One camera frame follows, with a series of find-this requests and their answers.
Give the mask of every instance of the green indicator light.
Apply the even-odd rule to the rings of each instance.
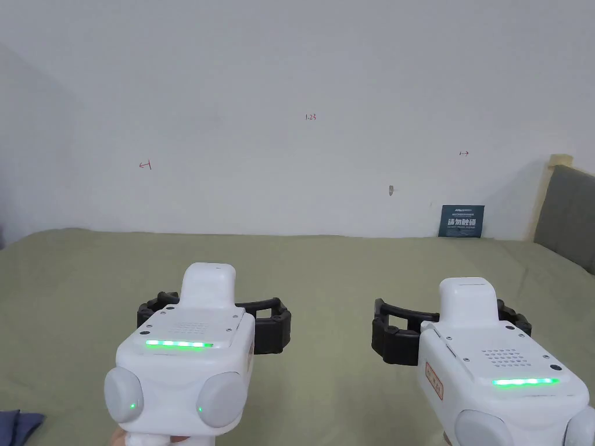
[[[212,347],[213,344],[207,344],[207,343],[191,343],[188,341],[160,341],[160,340],[156,340],[156,339],[150,339],[148,341],[145,341],[145,344],[147,346],[152,346],[152,347],[178,347],[178,348],[208,348],[208,347]]]
[[[548,385],[558,384],[559,379],[556,378],[526,378],[526,379],[495,379],[491,383],[501,387],[523,387],[530,385]]]

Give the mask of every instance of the gray upholstered headboard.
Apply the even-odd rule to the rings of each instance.
[[[595,274],[594,176],[554,167],[534,241]]]

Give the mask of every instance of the human hand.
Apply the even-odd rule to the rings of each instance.
[[[172,436],[170,442],[179,443],[180,441],[184,441],[185,439],[188,439],[188,437]],[[109,446],[126,446],[126,431],[122,428],[116,429],[114,434],[112,435],[111,441],[109,442]]]

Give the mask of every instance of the white wall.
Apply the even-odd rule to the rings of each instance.
[[[4,238],[428,236],[442,204],[522,238],[551,153],[595,171],[593,23],[593,0],[0,0]]]

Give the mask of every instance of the green bedsheet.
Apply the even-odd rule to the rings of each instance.
[[[414,370],[370,341],[374,299],[439,311],[446,277],[488,279],[595,391],[595,277],[533,243],[45,231],[0,251],[0,410],[48,416],[31,446],[107,445],[116,348],[138,305],[179,291],[193,262],[232,264],[238,301],[280,297],[293,315],[291,343],[256,357],[219,446],[440,444]]]

